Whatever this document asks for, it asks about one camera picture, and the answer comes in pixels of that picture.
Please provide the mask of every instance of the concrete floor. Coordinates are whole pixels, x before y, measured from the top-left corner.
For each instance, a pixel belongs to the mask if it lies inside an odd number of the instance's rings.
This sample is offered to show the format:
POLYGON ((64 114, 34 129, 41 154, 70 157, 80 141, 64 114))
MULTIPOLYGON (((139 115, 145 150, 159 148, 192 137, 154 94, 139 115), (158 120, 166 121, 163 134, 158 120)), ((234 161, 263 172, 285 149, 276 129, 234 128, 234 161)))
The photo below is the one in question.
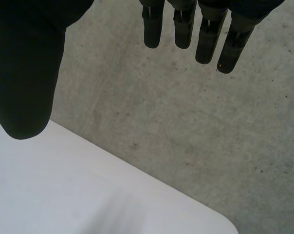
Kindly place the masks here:
POLYGON ((240 234, 294 234, 294 0, 252 34, 235 70, 143 43, 135 0, 95 1, 68 28, 52 120, 228 217, 240 234))

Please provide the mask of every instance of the white surface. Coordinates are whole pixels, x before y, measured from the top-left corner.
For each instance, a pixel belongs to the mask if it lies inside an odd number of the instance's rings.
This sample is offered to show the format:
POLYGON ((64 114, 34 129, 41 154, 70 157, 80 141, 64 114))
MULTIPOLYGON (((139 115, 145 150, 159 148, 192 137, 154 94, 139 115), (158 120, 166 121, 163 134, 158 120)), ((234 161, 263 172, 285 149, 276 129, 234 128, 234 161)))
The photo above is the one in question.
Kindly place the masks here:
POLYGON ((237 234, 222 215, 50 121, 0 126, 0 234, 237 234))

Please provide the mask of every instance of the metal pin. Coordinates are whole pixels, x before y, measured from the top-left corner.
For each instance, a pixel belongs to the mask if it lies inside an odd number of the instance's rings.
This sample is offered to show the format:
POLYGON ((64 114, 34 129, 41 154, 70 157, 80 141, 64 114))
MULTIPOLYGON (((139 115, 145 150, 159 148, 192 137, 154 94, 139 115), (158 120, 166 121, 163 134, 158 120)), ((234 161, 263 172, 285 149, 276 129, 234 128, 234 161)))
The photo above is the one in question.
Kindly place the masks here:
POLYGON ((236 39, 238 39, 238 37, 240 36, 240 34, 241 34, 241 33, 237 33, 237 35, 236 35, 236 39))

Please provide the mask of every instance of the black finger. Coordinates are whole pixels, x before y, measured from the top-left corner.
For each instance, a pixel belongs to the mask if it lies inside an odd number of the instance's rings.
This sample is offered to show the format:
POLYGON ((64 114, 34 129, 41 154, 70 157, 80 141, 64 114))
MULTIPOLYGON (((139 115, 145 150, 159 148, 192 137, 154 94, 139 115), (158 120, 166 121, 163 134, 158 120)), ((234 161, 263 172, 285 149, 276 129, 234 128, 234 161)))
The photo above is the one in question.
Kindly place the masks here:
POLYGON ((212 60, 228 9, 224 0, 212 1, 212 3, 207 0, 199 0, 199 6, 202 12, 202 22, 196 61, 208 64, 212 60))
POLYGON ((173 2, 174 11, 175 44, 181 49, 187 49, 191 43, 192 30, 196 12, 197 1, 173 2))
POLYGON ((140 2, 143 5, 144 43, 154 49, 160 43, 165 0, 140 0, 140 2))
POLYGON ((254 27, 260 21, 232 13, 230 28, 217 65, 220 72, 232 72, 254 27))
POLYGON ((233 71, 254 27, 283 2, 284 0, 230 1, 232 21, 217 66, 220 72, 233 71))

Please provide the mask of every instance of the white table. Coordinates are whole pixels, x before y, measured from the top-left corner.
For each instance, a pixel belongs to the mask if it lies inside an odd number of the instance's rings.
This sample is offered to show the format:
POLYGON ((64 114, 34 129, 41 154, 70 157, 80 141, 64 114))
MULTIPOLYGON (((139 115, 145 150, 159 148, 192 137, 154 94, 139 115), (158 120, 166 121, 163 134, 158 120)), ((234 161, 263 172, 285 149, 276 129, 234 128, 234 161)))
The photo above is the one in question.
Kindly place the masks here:
POLYGON ((224 216, 49 122, 0 126, 0 234, 237 234, 224 216))

